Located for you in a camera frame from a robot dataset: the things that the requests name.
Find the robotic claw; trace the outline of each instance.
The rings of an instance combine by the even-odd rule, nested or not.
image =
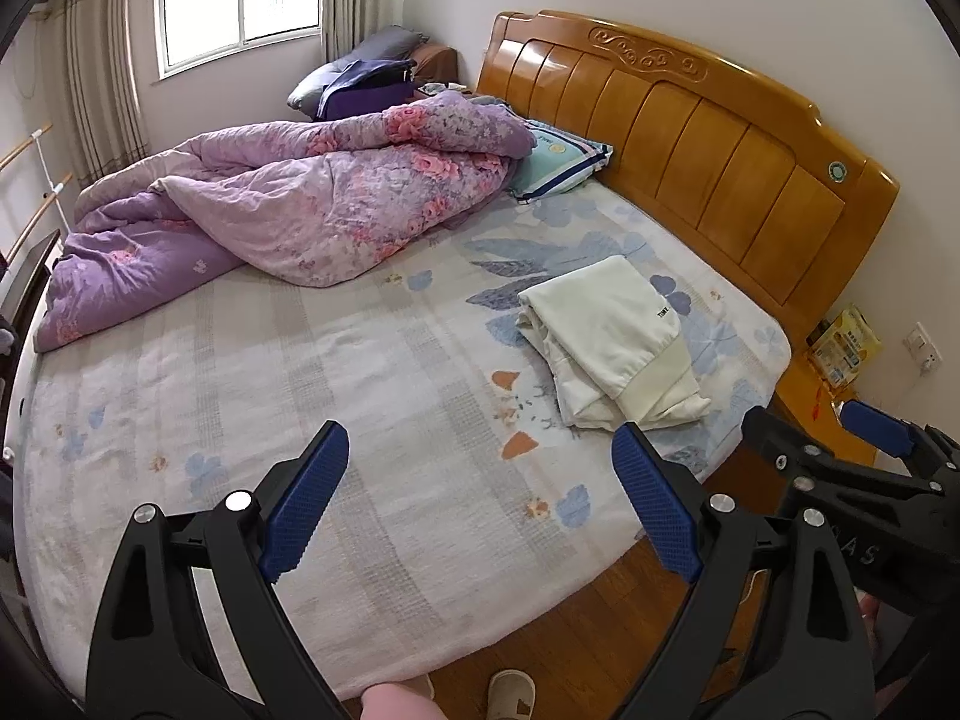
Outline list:
[[[860,720],[875,693],[909,676],[882,720],[947,717],[960,656],[960,446],[934,428],[856,401],[841,422],[901,457],[912,477],[837,461],[761,408],[747,445],[786,478],[775,517],[707,493],[632,424],[613,468],[665,568],[690,584],[670,630],[613,720]],[[86,712],[96,720],[347,720],[272,592],[299,562],[347,468],[346,431],[328,422],[299,459],[208,512],[139,507],[118,548],[93,632]],[[191,568],[213,571],[264,704],[229,690]],[[702,702],[751,571],[767,591],[735,688]],[[905,633],[871,652],[853,586]]]

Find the window frame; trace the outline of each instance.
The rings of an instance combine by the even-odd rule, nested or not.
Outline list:
[[[155,35],[157,35],[157,68],[160,73],[160,80],[169,79],[170,76],[182,73],[185,70],[205,65],[215,59],[223,56],[232,56],[236,53],[246,52],[246,50],[256,49],[260,46],[270,46],[275,43],[285,43],[288,40],[296,40],[304,37],[313,37],[323,32],[323,16],[320,9],[323,7],[323,0],[317,0],[317,25],[303,26],[297,29],[287,29],[283,32],[274,32],[270,35],[247,39],[244,35],[244,0],[237,0],[237,25],[239,39],[236,43],[229,46],[222,46],[219,49],[213,49],[178,62],[174,65],[169,63],[169,52],[167,50],[167,19],[166,19],[166,0],[155,0]]]

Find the comforter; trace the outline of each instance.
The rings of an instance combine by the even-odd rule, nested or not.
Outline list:
[[[37,351],[243,262],[301,286],[354,278],[495,194],[534,144],[506,108],[452,92],[339,122],[191,138],[80,193]]]

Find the white sweatpants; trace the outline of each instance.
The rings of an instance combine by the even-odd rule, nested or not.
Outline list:
[[[616,430],[699,419],[680,319],[619,255],[520,293],[517,328],[550,365],[566,425]]]

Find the light blue pillowcase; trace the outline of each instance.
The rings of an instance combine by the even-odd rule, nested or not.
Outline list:
[[[589,141],[550,124],[527,119],[527,127],[536,137],[536,147],[517,166],[508,186],[518,200],[573,189],[606,167],[613,156],[613,146]]]

